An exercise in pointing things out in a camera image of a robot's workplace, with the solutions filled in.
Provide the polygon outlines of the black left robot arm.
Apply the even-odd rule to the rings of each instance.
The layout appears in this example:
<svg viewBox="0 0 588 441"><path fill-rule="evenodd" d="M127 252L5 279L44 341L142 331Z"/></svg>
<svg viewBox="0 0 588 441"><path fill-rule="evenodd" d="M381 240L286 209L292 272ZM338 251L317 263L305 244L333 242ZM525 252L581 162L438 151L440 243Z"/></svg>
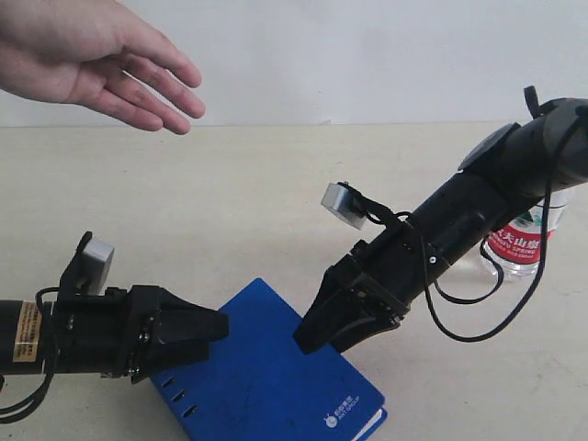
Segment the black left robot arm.
<svg viewBox="0 0 588 441"><path fill-rule="evenodd" d="M134 383L209 359L210 346L228 336L226 314L182 300L153 285L108 288L100 296L58 295L1 303L1 372L97 373Z"/></svg>

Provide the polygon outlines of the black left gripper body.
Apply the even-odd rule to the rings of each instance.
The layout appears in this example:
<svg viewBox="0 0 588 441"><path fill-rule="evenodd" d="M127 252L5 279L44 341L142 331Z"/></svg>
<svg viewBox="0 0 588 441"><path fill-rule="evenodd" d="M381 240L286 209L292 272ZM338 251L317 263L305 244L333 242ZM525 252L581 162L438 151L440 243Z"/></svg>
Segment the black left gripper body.
<svg viewBox="0 0 588 441"><path fill-rule="evenodd" d="M157 372L165 289L108 288L102 296L61 293L52 310L58 374L104 374L137 383Z"/></svg>

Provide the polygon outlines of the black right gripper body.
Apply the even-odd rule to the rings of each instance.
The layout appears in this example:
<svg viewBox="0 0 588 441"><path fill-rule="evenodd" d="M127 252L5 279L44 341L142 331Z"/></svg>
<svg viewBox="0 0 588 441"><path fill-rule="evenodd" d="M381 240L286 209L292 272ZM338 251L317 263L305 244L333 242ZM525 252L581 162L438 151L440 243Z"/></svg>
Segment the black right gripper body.
<svg viewBox="0 0 588 441"><path fill-rule="evenodd" d="M449 229L409 219L370 243L359 241L329 268L345 288L360 277L372 277L404 304L405 316L413 300L449 269L452 254Z"/></svg>

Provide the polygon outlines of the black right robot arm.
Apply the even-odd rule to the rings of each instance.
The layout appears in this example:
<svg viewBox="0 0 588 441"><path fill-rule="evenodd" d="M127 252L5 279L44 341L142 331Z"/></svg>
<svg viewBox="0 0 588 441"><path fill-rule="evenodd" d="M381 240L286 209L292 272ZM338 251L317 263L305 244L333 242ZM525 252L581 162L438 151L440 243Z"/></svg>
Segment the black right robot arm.
<svg viewBox="0 0 588 441"><path fill-rule="evenodd" d="M293 337L305 354L344 352L401 324L412 302L471 248L538 202L587 180L587 103L539 103L526 90L531 120L505 125L479 143L457 172L413 211L395 212L345 182L322 204L341 221L372 221L382 232L354 245L323 278Z"/></svg>

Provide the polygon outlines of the person's bare hand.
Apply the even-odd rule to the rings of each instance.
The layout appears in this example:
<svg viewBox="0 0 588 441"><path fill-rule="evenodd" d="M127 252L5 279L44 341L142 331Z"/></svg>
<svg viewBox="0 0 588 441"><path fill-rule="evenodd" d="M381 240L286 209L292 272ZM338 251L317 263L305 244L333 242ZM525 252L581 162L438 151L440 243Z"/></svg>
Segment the person's bare hand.
<svg viewBox="0 0 588 441"><path fill-rule="evenodd" d="M10 95L186 135L206 112L194 92L201 82L187 54L119 1L1 4L1 89Z"/></svg>

